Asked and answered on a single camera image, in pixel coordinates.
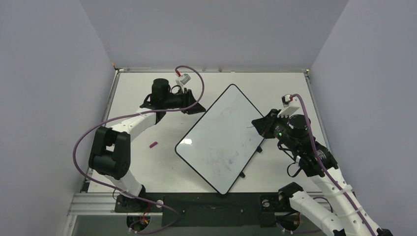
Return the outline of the black framed whiteboard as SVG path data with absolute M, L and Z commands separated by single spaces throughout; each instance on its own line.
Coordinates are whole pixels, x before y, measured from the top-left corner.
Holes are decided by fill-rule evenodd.
M 251 121 L 262 113 L 230 84 L 176 144 L 175 153 L 217 193 L 225 195 L 263 142 Z

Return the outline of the magenta marker cap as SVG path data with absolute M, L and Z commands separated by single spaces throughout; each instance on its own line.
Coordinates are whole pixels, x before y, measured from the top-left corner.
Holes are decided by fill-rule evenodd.
M 158 142 L 153 142 L 153 143 L 151 143 L 151 144 L 149 145 L 149 148 L 153 148 L 153 147 L 155 147 L 157 144 L 158 144 Z

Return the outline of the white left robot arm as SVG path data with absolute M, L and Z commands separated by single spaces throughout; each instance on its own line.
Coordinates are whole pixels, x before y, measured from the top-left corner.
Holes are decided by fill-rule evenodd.
M 128 198 L 127 204 L 134 211 L 143 210 L 147 198 L 143 195 L 144 186 L 130 171 L 131 142 L 147 128 L 158 124 L 168 110 L 180 110 L 187 115 L 206 112 L 194 98 L 192 90 L 185 87 L 190 79 L 188 74 L 179 76 L 176 79 L 177 92 L 172 92 L 168 80 L 155 79 L 151 93 L 136 111 L 137 116 L 111 127 L 100 127 L 95 132 L 89 167 L 110 180 Z

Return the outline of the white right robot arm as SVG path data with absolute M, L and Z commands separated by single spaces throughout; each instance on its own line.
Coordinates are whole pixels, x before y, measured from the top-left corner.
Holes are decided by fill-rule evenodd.
M 360 205 L 331 152 L 312 135 L 310 119 L 304 115 L 281 117 L 279 112 L 272 109 L 251 123 L 263 138 L 277 138 L 279 150 L 292 153 L 294 162 L 321 190 L 331 209 L 320 205 L 295 182 L 279 189 L 278 205 L 303 214 L 327 236 L 392 235 Z

